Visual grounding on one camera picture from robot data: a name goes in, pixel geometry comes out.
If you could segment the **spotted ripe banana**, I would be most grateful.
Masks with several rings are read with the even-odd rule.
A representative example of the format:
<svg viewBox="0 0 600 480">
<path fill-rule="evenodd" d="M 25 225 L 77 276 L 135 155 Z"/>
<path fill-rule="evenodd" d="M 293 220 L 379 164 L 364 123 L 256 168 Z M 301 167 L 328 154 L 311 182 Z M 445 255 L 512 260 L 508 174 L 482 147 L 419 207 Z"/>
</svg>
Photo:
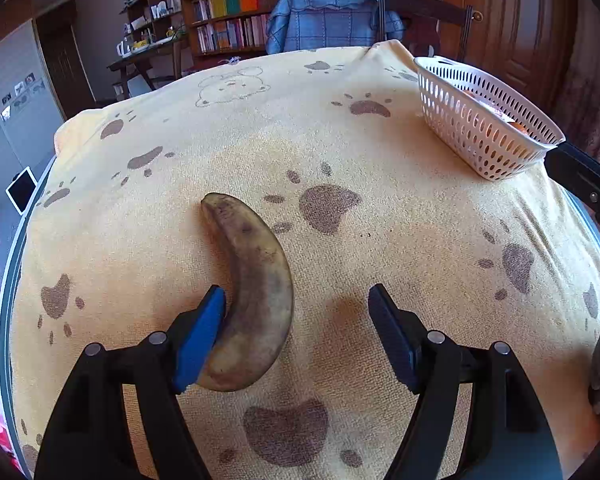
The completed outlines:
<svg viewBox="0 0 600 480">
<path fill-rule="evenodd" d="M 247 204 L 209 193 L 201 209 L 228 255 L 233 292 L 197 384 L 238 391 L 262 378 L 282 352 L 294 316 L 294 284 L 282 245 Z"/>
</svg>

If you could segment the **large mandarin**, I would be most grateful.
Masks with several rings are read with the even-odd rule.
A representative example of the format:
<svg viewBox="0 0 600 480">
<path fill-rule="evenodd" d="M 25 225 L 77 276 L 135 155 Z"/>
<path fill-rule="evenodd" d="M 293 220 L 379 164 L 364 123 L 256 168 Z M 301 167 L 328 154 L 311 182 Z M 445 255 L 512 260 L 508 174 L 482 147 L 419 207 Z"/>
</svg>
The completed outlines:
<svg viewBox="0 0 600 480">
<path fill-rule="evenodd" d="M 519 122 L 509 122 L 508 125 L 512 128 L 515 128 L 525 136 L 529 135 L 529 131 L 526 128 L 524 128 L 524 125 L 521 125 Z"/>
</svg>

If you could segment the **bag of orange fruit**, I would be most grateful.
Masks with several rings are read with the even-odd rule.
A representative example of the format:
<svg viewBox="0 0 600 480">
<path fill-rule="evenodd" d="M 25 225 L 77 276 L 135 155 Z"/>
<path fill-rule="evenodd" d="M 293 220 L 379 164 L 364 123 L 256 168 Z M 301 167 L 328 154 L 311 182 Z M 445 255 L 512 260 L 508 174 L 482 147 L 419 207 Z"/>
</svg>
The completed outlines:
<svg viewBox="0 0 600 480">
<path fill-rule="evenodd" d="M 486 110 L 490 110 L 490 112 L 493 113 L 498 119 L 501 119 L 502 122 L 505 122 L 506 124 L 509 124 L 509 125 L 513 125 L 515 123 L 514 118 L 511 118 L 508 115 L 506 115 L 499 108 L 497 108 L 493 102 L 491 102 L 487 98 L 484 98 L 483 96 L 479 96 L 478 93 L 470 91 L 470 90 L 464 90 L 464 93 L 467 94 L 468 96 L 470 96 L 471 99 L 474 99 L 476 102 L 478 102 Z"/>
</svg>

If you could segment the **white plastic basket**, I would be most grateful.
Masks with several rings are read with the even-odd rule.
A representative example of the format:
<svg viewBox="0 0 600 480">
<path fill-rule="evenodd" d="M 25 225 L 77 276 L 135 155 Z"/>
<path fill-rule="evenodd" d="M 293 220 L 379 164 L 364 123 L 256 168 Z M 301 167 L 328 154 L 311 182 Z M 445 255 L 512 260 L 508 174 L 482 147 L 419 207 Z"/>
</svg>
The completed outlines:
<svg viewBox="0 0 600 480">
<path fill-rule="evenodd" d="M 499 181 L 520 174 L 565 142 L 547 114 L 484 70 L 442 56 L 419 56 L 415 65 L 427 125 L 483 179 Z M 493 102 L 529 135 L 502 122 L 464 90 Z"/>
</svg>

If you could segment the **brown wooden door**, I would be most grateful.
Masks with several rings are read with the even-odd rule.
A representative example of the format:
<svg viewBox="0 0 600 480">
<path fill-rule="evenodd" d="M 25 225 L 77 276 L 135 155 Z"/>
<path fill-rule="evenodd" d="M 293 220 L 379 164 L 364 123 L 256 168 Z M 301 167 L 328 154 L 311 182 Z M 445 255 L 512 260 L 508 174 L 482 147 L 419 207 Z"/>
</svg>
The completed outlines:
<svg viewBox="0 0 600 480">
<path fill-rule="evenodd" d="M 443 1 L 474 10 L 465 62 L 553 114 L 572 55 L 578 0 Z"/>
</svg>

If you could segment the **white tablet device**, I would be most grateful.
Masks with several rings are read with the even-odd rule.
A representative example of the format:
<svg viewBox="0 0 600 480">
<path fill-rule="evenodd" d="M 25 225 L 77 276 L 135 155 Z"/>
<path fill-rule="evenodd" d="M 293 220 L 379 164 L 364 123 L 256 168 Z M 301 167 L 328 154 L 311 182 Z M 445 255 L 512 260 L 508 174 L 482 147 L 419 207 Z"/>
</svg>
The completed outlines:
<svg viewBox="0 0 600 480">
<path fill-rule="evenodd" d="M 5 193 L 20 216 L 26 212 L 37 187 L 38 180 L 30 167 L 23 168 L 7 185 Z"/>
</svg>

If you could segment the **dark wooden chair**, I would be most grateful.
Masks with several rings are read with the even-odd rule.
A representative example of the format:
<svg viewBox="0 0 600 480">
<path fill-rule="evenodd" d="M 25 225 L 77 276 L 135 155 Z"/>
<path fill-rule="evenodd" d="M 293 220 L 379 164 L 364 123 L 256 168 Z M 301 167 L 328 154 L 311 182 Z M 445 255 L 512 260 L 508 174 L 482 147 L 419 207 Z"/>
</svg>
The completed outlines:
<svg viewBox="0 0 600 480">
<path fill-rule="evenodd" d="M 441 54 L 440 24 L 454 25 L 460 29 L 457 52 L 454 60 L 464 62 L 471 23 L 474 20 L 473 6 L 454 6 L 442 0 L 385 0 L 386 9 L 396 12 L 404 25 L 402 44 L 414 56 Z"/>
</svg>

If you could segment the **yellow paw print towel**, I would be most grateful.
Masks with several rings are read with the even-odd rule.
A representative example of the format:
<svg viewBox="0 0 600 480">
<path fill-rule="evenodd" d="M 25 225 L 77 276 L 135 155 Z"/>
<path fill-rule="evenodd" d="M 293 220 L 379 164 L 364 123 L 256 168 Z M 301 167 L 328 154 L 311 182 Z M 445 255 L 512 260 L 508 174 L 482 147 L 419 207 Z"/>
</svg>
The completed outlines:
<svg viewBox="0 0 600 480">
<path fill-rule="evenodd" d="M 490 182 L 426 125 L 407 50 L 322 49 L 193 74 L 55 136 L 12 310 L 17 431 L 34 467 L 83 348 L 137 344 L 227 286 L 210 192 L 275 232 L 294 322 L 275 364 L 234 393 L 178 399 L 217 479 L 378 479 L 415 406 L 367 313 L 396 304 L 459 344 L 504 340 L 538 395 L 562 469 L 600 440 L 588 369 L 600 244 L 541 165 Z"/>
</svg>

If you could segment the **blue plaid covered chair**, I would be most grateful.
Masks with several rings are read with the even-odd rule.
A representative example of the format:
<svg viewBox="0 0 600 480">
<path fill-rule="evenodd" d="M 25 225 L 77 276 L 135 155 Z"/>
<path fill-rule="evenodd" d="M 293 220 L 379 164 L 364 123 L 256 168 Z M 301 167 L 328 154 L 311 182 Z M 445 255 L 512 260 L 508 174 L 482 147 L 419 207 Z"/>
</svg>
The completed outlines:
<svg viewBox="0 0 600 480">
<path fill-rule="evenodd" d="M 378 41 L 402 39 L 399 15 L 385 0 L 278 0 L 268 16 L 265 51 L 336 47 L 370 47 Z"/>
</svg>

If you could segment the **white wardrobe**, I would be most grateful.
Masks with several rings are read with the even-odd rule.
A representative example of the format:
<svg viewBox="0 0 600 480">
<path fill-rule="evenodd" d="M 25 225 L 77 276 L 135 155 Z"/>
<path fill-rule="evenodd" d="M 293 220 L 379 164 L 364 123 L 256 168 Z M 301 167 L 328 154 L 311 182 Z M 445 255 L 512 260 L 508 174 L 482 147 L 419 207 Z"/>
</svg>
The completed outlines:
<svg viewBox="0 0 600 480">
<path fill-rule="evenodd" d="M 0 41 L 0 209 L 6 188 L 23 169 L 38 176 L 54 154 L 54 134 L 64 123 L 33 23 Z"/>
</svg>

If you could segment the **dark wooden desk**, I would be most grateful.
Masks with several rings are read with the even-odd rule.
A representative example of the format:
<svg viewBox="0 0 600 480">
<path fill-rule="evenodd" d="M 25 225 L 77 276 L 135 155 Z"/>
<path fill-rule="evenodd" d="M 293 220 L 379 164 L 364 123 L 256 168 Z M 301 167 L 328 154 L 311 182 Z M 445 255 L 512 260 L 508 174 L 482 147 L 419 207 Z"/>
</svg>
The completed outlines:
<svg viewBox="0 0 600 480">
<path fill-rule="evenodd" d="M 130 88 L 129 81 L 134 77 L 141 76 L 150 91 L 154 91 L 156 82 L 173 82 L 182 76 L 182 51 L 188 47 L 188 42 L 184 39 L 172 40 L 164 44 L 152 44 L 146 49 L 136 51 L 120 58 L 108 66 L 111 73 L 118 73 L 120 79 L 118 85 L 122 89 L 122 98 L 129 99 Z M 168 76 L 149 76 L 148 72 L 152 69 L 151 60 L 168 56 L 172 62 L 172 74 Z"/>
</svg>

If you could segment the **white electric kettle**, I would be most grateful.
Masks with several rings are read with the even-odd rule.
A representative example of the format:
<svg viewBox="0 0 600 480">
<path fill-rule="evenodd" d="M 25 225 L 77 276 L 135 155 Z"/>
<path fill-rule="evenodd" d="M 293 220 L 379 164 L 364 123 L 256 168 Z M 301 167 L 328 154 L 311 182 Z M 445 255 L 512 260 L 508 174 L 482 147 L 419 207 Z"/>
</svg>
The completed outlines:
<svg viewBox="0 0 600 480">
<path fill-rule="evenodd" d="M 127 58 L 132 54 L 133 43 L 128 38 L 124 38 L 116 45 L 117 55 L 120 58 Z"/>
</svg>

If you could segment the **small wooden shelf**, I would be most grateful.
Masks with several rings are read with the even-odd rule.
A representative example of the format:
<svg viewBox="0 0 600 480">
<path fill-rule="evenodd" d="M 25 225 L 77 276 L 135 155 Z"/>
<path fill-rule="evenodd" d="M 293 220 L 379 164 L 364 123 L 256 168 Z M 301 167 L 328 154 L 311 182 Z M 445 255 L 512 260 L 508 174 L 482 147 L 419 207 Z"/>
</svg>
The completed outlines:
<svg viewBox="0 0 600 480">
<path fill-rule="evenodd" d="M 120 14 L 123 39 L 133 43 L 132 52 L 185 35 L 181 0 L 126 0 Z"/>
</svg>

